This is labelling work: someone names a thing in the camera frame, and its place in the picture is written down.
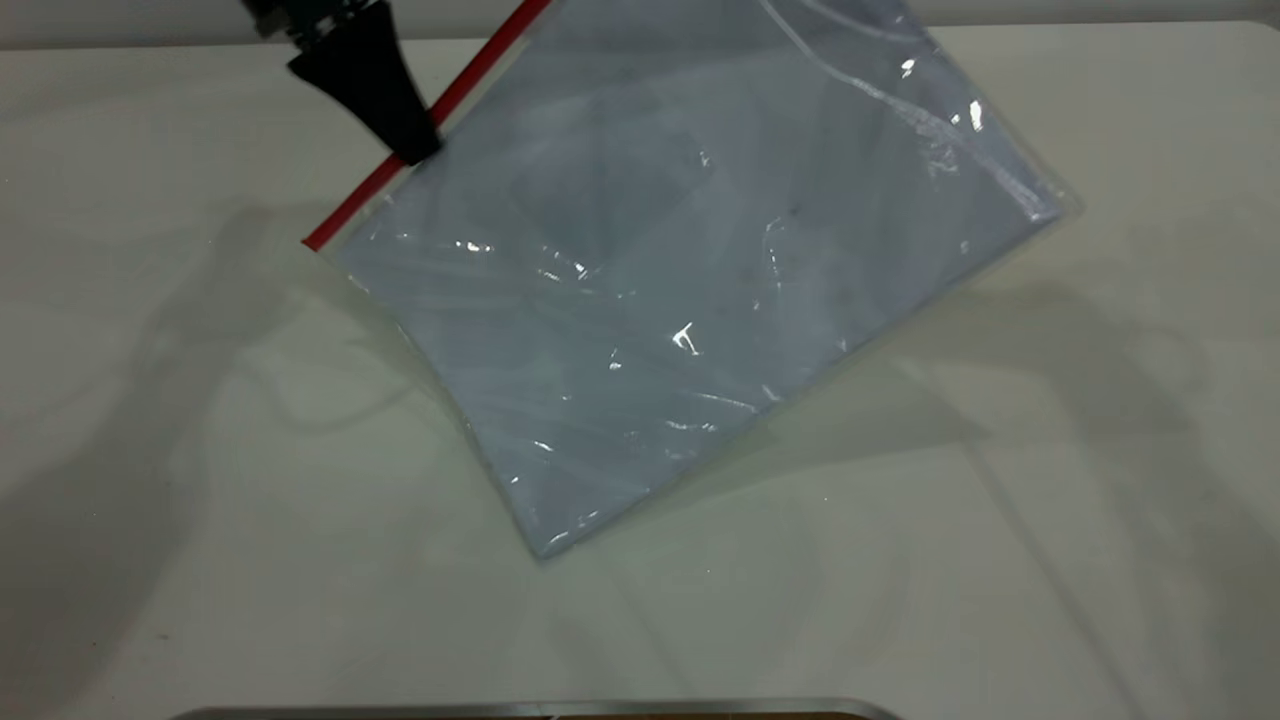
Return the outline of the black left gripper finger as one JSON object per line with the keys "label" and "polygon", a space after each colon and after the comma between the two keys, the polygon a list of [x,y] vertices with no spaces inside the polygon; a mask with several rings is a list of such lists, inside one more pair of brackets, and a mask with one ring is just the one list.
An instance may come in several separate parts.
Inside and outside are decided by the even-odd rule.
{"label": "black left gripper finger", "polygon": [[293,76],[328,95],[406,165],[442,149],[442,137],[404,64],[389,8],[362,8],[289,60]]}

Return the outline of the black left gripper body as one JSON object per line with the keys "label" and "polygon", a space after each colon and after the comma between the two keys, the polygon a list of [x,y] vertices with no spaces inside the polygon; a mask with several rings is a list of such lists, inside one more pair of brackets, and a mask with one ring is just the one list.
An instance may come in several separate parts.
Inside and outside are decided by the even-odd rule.
{"label": "black left gripper body", "polygon": [[297,47],[387,42],[387,8],[379,1],[243,1],[261,38],[284,35]]}

